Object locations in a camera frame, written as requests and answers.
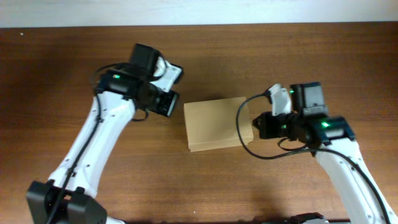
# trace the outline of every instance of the camera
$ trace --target camera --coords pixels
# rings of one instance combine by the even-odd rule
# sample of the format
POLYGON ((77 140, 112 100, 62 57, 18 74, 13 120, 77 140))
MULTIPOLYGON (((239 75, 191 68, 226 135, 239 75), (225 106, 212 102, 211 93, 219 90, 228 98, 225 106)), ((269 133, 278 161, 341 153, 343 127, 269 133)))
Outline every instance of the camera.
MULTIPOLYGON (((269 90, 264 95, 272 102, 269 90)), ((253 120, 252 124, 259 130, 261 139, 288 138, 290 141, 299 140, 312 148, 330 144, 336 138, 355 139, 354 132, 343 117, 329 117, 319 82, 291 85, 290 95, 292 112, 274 116, 268 111, 253 120)), ((290 101, 289 95, 278 100, 290 101)))
POLYGON ((183 68, 169 63, 156 49, 136 44, 129 62, 119 63, 102 74, 96 92, 112 91, 132 99, 136 108, 169 117, 179 99, 171 87, 183 68))

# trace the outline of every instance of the wooden table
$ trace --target wooden table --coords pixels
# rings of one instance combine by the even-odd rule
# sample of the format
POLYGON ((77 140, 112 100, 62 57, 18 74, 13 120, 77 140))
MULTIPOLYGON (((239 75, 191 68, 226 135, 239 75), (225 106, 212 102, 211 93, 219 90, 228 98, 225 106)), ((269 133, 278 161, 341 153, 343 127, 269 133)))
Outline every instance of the wooden table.
MULTIPOLYGON (((171 118, 129 124, 97 200, 114 217, 228 222, 320 212, 347 218, 309 154, 261 161, 242 147, 189 153, 183 104, 249 97, 274 83, 320 81, 331 115, 355 131, 369 170, 398 212, 398 23, 76 27, 0 30, 0 221, 30 223, 25 193, 68 152, 92 102, 88 77, 151 45, 185 68, 171 118)), ((270 110, 249 104, 251 118, 270 110)), ((277 140, 255 140, 263 155, 277 140)))

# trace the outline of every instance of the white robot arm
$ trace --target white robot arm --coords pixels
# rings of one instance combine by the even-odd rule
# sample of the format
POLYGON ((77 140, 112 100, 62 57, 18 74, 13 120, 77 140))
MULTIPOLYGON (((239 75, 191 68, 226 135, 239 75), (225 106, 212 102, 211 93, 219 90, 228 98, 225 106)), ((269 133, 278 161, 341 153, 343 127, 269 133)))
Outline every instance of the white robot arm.
POLYGON ((122 224, 107 217, 94 198, 104 166, 124 127, 137 109, 170 116, 178 93, 170 90, 183 75, 159 51, 137 44, 129 63, 102 75, 78 137, 46 184, 33 182, 27 193, 35 224, 122 224))
POLYGON ((310 149, 313 148, 315 158, 329 175, 352 223, 398 223, 396 214, 368 171, 354 133, 345 119, 328 117, 320 84, 292 85, 289 92, 293 98, 293 109, 297 114, 291 113, 292 102, 288 91, 282 88, 282 85, 275 84, 265 92, 264 96, 272 103, 272 112, 266 112, 254 120, 254 125, 260 130, 260 137, 298 139, 310 149), (337 154, 316 151, 315 148, 340 153, 358 167, 353 167, 337 154), (372 186, 360 175, 358 168, 372 186))

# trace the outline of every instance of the cardboard box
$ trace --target cardboard box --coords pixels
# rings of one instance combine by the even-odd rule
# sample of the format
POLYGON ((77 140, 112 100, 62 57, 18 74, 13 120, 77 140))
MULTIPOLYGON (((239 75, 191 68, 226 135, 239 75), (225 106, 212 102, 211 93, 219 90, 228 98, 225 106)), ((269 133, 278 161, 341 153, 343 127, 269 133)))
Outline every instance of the cardboard box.
MULTIPOLYGON (((246 97, 185 103, 185 127, 191 152, 241 146, 236 131, 236 113, 246 97)), ((245 144, 253 140, 249 110, 239 115, 239 127, 245 144)))

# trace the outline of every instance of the black cable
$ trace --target black cable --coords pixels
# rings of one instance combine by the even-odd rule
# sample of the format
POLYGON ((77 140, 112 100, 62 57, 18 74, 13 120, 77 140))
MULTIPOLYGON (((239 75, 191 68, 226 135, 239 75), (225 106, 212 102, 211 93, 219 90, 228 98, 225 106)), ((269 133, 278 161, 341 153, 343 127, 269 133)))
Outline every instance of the black cable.
POLYGON ((148 111, 147 110, 143 110, 144 112, 145 112, 145 118, 141 118, 141 119, 132 119, 131 121, 135 121, 135 122, 138 122, 138 121, 145 121, 147 118, 148 118, 148 116, 149 116, 149 113, 148 113, 148 111))
POLYGON ((288 152, 293 152, 293 151, 297 151, 297 150, 300 150, 300 149, 305 149, 305 148, 307 148, 306 145, 303 145, 303 146, 301 146, 301 147, 297 147, 297 148, 294 148, 294 149, 288 149, 288 148, 285 148, 285 147, 281 146, 282 143, 283 143, 284 141, 288 140, 288 139, 289 139, 289 138, 282 138, 281 140, 279 140, 278 146, 279 146, 281 149, 283 149, 283 150, 285 150, 285 151, 288 151, 288 152))
POLYGON ((96 117, 96 123, 95 123, 94 128, 93 128, 93 130, 91 131, 90 135, 88 136, 88 139, 86 140, 85 144, 84 144, 83 147, 80 149, 79 154, 76 156, 76 159, 73 161, 72 166, 68 169, 67 177, 65 178, 65 181, 64 181, 64 183, 63 183, 63 185, 62 185, 62 188, 61 188, 61 190, 59 191, 58 196, 57 196, 57 199, 56 199, 56 201, 55 201, 55 203, 54 203, 54 205, 53 205, 53 207, 52 207, 52 209, 51 209, 49 218, 48 218, 48 220, 47 220, 47 224, 51 224, 51 221, 53 220, 53 218, 54 218, 54 216, 55 216, 55 213, 57 212, 58 207, 59 207, 59 205, 60 205, 60 203, 61 203, 63 197, 65 196, 65 189, 66 189, 66 187, 67 187, 67 185, 68 185, 68 182, 69 182, 69 180, 70 180, 70 177, 72 176, 73 171, 74 171, 74 169, 76 168, 78 161, 80 160, 80 157, 83 155, 83 153, 84 153, 84 151, 86 150, 87 146, 89 145, 91 139, 93 138, 93 136, 94 136, 94 134, 95 134, 95 132, 96 132, 96 130, 97 130, 97 128, 98 128, 100 122, 102 122, 102 119, 101 119, 101 102, 100 102, 100 98, 98 97, 98 94, 96 94, 95 97, 96 97, 96 99, 97 99, 97 104, 98 104, 98 114, 97 114, 97 117, 96 117))
POLYGON ((241 106, 238 109, 238 112, 236 114, 236 129, 238 132, 238 136, 239 136, 239 140, 241 141, 241 144, 243 146, 243 148, 252 156, 258 158, 258 159, 264 159, 264 160, 270 160, 270 159, 278 159, 281 157, 285 157, 285 156, 291 156, 291 155, 296 155, 296 154, 300 154, 303 152, 328 152, 328 153, 332 153, 332 154, 336 154, 338 156, 340 156, 341 158, 343 158, 344 160, 346 160, 351 166, 352 168, 356 169, 358 171, 358 173, 360 174, 360 176, 365 180, 365 182, 369 185, 369 187, 371 188, 371 190, 373 191, 374 196, 377 199, 377 202, 379 203, 380 209, 382 210, 384 219, 386 221, 386 224, 391 224, 389 216, 388 216, 388 212, 387 212, 387 208, 384 205, 384 202, 382 201, 382 198, 379 194, 379 192, 377 191, 376 187, 374 186, 374 184, 372 183, 372 181, 369 179, 369 177, 363 172, 363 170, 359 167, 359 165, 357 165, 355 162, 353 162, 349 157, 345 156, 344 154, 340 153, 340 152, 336 152, 330 149, 297 149, 291 152, 285 152, 276 156, 260 156, 257 155, 255 153, 253 153, 252 151, 250 151, 250 149, 244 144, 243 139, 242 139, 242 135, 241 132, 239 130, 239 114, 241 113, 242 108, 251 100, 261 97, 261 96, 265 96, 265 94, 258 94, 258 95, 254 95, 250 98, 248 98, 247 100, 245 100, 241 106))

